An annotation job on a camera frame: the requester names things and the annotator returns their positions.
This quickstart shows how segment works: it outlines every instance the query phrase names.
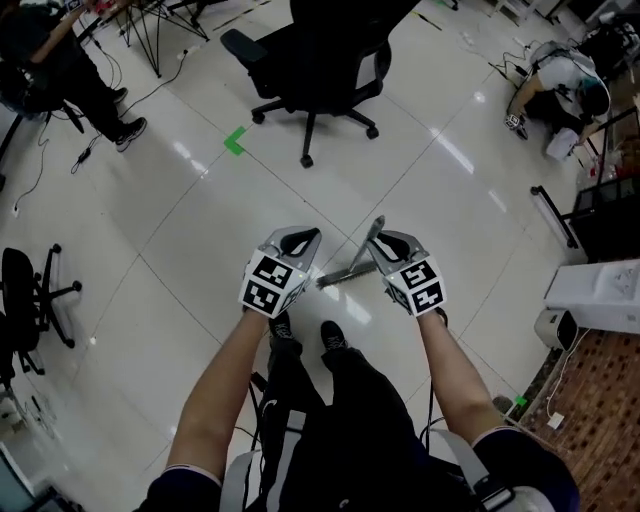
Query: office chair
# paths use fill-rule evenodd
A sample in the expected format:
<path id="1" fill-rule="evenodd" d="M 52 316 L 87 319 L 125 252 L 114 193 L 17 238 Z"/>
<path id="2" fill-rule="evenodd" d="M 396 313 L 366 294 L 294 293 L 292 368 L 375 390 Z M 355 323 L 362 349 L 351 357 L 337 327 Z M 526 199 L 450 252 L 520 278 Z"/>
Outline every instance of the office chair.
<path id="1" fill-rule="evenodd" d="M 62 110 L 78 131 L 84 133 L 80 119 L 66 101 L 50 91 L 32 87 L 24 72 L 7 61 L 0 61 L 0 102 L 27 119 L 47 114 L 47 122 L 53 111 Z"/>
<path id="2" fill-rule="evenodd" d="M 358 104 L 382 92 L 391 66 L 388 37 L 417 0 L 290 0 L 293 23 L 253 41 L 231 29 L 220 38 L 224 47 L 247 68 L 261 98 L 280 99 L 251 111 L 261 124 L 264 114 L 281 108 L 308 112 L 302 167 L 309 155 L 316 116 L 347 116 L 367 127 L 375 139 L 376 124 L 356 110 Z M 362 60 L 374 56 L 375 78 L 357 88 Z"/>
<path id="3" fill-rule="evenodd" d="M 62 248 L 55 244 L 47 255 L 44 275 L 33 272 L 33 267 L 26 254 L 17 249 L 6 248 L 2 253 L 2 299 L 6 318 L 0 317 L 0 336 L 3 341 L 0 348 L 0 373 L 3 381 L 6 368 L 7 345 L 11 353 L 17 352 L 22 370 L 26 373 L 33 369 L 38 375 L 44 375 L 44 369 L 38 368 L 29 356 L 29 352 L 36 349 L 40 333 L 49 330 L 49 324 L 60 336 L 62 342 L 69 348 L 75 347 L 75 342 L 68 338 L 58 318 L 53 311 L 54 299 L 71 292 L 82 290 L 82 284 L 74 281 L 68 288 L 50 291 L 51 263 L 53 254 L 59 254 Z"/>

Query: shoe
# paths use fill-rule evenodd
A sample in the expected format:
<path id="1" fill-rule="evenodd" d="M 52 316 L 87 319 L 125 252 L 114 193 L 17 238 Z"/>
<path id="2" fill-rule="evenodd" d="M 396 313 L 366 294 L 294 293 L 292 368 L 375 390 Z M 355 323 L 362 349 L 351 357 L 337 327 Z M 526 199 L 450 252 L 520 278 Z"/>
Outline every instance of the shoe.
<path id="1" fill-rule="evenodd" d="M 340 329 L 337 323 L 331 320 L 327 320 L 320 326 L 320 337 L 327 352 L 329 350 L 349 347 L 347 340 L 344 339 L 342 329 Z"/>
<path id="2" fill-rule="evenodd" d="M 134 140 L 136 140 L 140 134 L 147 127 L 147 120 L 144 117 L 139 117 L 133 123 L 125 125 L 125 134 L 118 137 L 116 140 L 116 149 L 119 153 L 122 153 L 129 147 Z"/>
<path id="3" fill-rule="evenodd" d="M 281 338 L 285 340 L 295 340 L 291 333 L 291 321 L 289 313 L 286 311 L 280 313 L 276 318 L 269 320 L 269 330 L 272 338 Z"/>
<path id="4" fill-rule="evenodd" d="M 127 97 L 127 94 L 129 94 L 129 89 L 127 89 L 126 87 L 121 87 L 120 89 L 114 90 L 113 104 L 118 105 L 122 103 L 122 100 L 124 100 Z"/>

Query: strap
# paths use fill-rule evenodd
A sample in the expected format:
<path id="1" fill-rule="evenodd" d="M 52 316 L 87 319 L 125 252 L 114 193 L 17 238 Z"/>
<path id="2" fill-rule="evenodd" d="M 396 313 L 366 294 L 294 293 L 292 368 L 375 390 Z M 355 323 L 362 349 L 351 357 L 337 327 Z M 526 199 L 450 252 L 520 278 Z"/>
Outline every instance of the strap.
<path id="1" fill-rule="evenodd" d="M 247 471 L 253 456 L 259 452 L 260 450 L 254 450 L 238 455 L 229 466 L 220 495 L 220 512 L 242 512 Z"/>
<path id="2" fill-rule="evenodd" d="M 284 433 L 284 442 L 282 444 L 280 462 L 278 462 L 276 480 L 267 496 L 267 512 L 277 512 L 280 508 L 280 494 L 282 493 L 284 481 L 287 478 L 289 464 L 293 457 L 293 450 L 302 437 L 302 428 L 304 427 L 306 417 L 307 415 L 303 412 L 289 412 L 289 420 L 287 421 L 287 429 Z"/>
<path id="3" fill-rule="evenodd" d="M 449 445 L 469 487 L 474 490 L 488 512 L 498 509 L 501 512 L 520 512 L 522 510 L 514 499 L 513 490 L 491 477 L 469 443 L 448 430 L 433 429 L 432 432 L 440 434 Z"/>

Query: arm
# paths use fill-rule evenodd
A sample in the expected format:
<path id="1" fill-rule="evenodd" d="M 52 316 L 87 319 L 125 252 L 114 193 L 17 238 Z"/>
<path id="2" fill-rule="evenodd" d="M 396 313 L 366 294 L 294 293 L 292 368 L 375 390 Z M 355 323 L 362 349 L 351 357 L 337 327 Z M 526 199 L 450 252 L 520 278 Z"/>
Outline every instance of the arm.
<path id="1" fill-rule="evenodd" d="M 591 137 L 594 133 L 598 131 L 598 128 L 600 128 L 600 123 L 598 121 L 595 121 L 585 126 L 584 130 L 582 130 L 582 133 L 580 134 L 580 139 L 578 140 L 578 144 L 584 144 L 589 137 Z"/>
<path id="2" fill-rule="evenodd" d="M 49 39 L 38 48 L 29 59 L 34 64 L 41 64 L 60 41 L 71 31 L 73 24 L 87 10 L 87 5 L 78 7 L 68 14 L 49 34 Z"/>
<path id="3" fill-rule="evenodd" d="M 440 316 L 430 312 L 418 317 L 420 334 L 429 360 L 431 382 L 451 432 L 468 443 L 503 425 L 500 413 L 480 374 Z"/>
<path id="4" fill-rule="evenodd" d="M 537 74 L 533 75 L 524 83 L 513 98 L 509 106 L 509 114 L 520 116 L 524 110 L 524 106 L 529 103 L 537 93 L 543 92 L 544 90 L 540 77 Z"/>
<path id="5" fill-rule="evenodd" d="M 189 395 L 167 466 L 189 464 L 222 479 L 267 318 L 248 310 Z"/>

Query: sneaker sole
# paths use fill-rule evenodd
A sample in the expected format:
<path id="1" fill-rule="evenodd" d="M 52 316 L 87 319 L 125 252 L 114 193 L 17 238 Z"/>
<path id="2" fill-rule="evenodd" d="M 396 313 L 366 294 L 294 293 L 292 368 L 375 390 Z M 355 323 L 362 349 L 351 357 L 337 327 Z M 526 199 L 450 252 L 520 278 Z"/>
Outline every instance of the sneaker sole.
<path id="1" fill-rule="evenodd" d="M 140 130 L 132 134 L 124 143 L 120 145 L 116 145 L 116 149 L 118 150 L 118 153 L 122 153 L 123 151 L 125 151 L 134 140 L 136 140 L 138 137 L 140 137 L 140 135 L 142 135 L 142 133 L 146 129 L 147 129 L 147 120 L 145 119 L 144 124 L 142 125 L 142 128 L 140 128 Z"/>

